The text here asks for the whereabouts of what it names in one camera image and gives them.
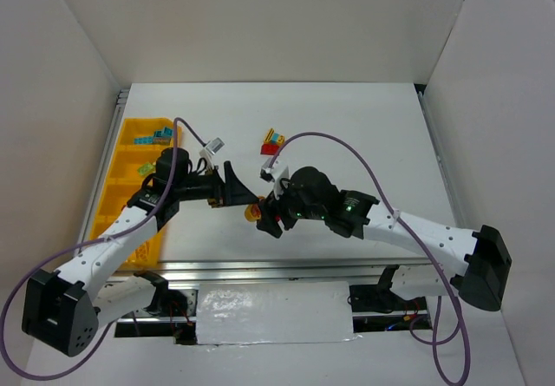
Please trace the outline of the red round lego stack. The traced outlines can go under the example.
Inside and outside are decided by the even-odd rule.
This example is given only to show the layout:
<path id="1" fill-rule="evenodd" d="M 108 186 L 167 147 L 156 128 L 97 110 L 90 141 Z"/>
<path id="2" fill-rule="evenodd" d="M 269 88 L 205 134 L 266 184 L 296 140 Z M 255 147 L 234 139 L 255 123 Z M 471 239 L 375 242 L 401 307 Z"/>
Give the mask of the red round lego stack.
<path id="1" fill-rule="evenodd" d="M 248 222 L 254 223 L 261 219 L 262 213 L 260 203 L 265 200 L 264 196 L 259 196 L 258 201 L 246 207 L 244 216 Z"/>

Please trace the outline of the light green curved lego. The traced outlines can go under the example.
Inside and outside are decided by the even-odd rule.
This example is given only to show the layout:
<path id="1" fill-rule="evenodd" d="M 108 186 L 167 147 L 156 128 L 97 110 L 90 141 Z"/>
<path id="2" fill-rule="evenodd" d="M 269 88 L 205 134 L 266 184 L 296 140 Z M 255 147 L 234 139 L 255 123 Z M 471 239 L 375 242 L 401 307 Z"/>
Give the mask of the light green curved lego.
<path id="1" fill-rule="evenodd" d="M 146 176 L 155 170 L 155 165 L 152 163 L 146 163 L 137 169 L 137 173 L 140 176 Z"/>

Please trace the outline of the blue round lego brick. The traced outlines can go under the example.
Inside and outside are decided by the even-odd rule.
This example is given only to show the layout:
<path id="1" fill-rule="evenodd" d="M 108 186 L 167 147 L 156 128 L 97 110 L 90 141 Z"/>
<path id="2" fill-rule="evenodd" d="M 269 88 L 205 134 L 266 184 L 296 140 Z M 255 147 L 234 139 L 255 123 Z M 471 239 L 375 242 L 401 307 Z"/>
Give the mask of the blue round lego brick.
<path id="1" fill-rule="evenodd" d="M 168 146 L 171 142 L 171 139 L 172 138 L 170 136 L 166 136 L 166 135 L 163 135 L 163 134 L 161 134 L 161 135 L 156 134 L 153 137 L 153 144 Z"/>

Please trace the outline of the blue square lego brick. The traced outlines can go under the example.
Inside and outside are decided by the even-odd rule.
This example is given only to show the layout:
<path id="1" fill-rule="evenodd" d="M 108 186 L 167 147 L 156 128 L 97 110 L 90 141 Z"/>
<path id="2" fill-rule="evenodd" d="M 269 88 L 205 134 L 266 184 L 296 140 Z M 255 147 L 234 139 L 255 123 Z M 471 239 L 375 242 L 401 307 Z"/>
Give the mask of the blue square lego brick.
<path id="1" fill-rule="evenodd" d="M 171 138 L 171 137 L 173 136 L 173 130 L 172 130 L 171 128 L 164 127 L 164 128 L 162 128 L 162 129 L 160 130 L 160 134 L 161 134 L 163 137 L 169 137 L 169 138 Z"/>

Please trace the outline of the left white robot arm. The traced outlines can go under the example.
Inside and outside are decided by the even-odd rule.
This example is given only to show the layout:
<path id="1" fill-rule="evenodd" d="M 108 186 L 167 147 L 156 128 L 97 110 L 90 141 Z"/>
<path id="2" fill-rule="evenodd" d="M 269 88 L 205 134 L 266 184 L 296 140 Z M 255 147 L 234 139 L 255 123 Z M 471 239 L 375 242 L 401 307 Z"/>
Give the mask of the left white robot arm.
<path id="1" fill-rule="evenodd" d="M 154 173 L 143 180 L 99 242 L 53 272 L 32 273 L 25 292 L 23 332 L 75 357 L 103 325 L 131 311 L 157 316 L 173 301 L 184 300 L 155 272 L 137 271 L 121 284 L 108 281 L 132 252 L 177 214 L 180 203 L 189 200 L 226 207 L 254 204 L 258 197 L 238 179 L 229 161 L 222 173 L 217 168 L 194 170 L 186 150 L 163 150 Z"/>

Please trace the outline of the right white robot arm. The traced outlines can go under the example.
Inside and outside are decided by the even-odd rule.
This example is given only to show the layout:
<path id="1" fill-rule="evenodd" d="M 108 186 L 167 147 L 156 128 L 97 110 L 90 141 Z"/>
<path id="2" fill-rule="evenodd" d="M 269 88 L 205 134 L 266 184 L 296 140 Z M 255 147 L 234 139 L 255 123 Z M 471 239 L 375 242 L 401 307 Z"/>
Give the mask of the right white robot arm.
<path id="1" fill-rule="evenodd" d="M 280 238 L 300 220 L 322 221 L 346 239 L 430 254 L 460 299 L 483 311 L 500 310 L 513 260 L 496 228 L 461 229 L 390 211 L 371 195 L 338 189 L 314 167 L 295 173 L 278 166 L 262 167 L 260 175 L 273 189 L 258 203 L 258 230 Z"/>

